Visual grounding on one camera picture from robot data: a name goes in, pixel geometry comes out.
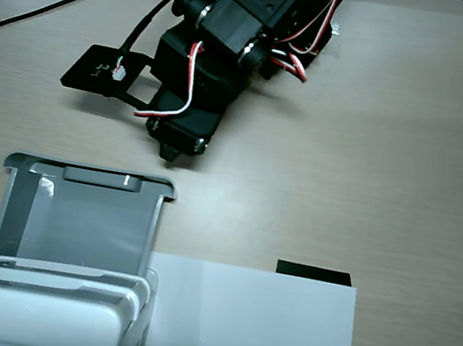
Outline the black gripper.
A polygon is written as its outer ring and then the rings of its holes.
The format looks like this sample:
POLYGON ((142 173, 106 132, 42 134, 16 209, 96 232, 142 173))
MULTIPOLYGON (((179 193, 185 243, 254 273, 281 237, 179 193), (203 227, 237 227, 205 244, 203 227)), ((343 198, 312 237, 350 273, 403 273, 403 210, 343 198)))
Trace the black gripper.
POLYGON ((227 106, 261 65, 263 51, 251 42, 243 58, 232 59, 190 25, 179 24, 162 35, 151 68, 161 85, 148 105, 155 115, 146 121, 160 158, 173 162, 181 154, 205 152, 227 106))

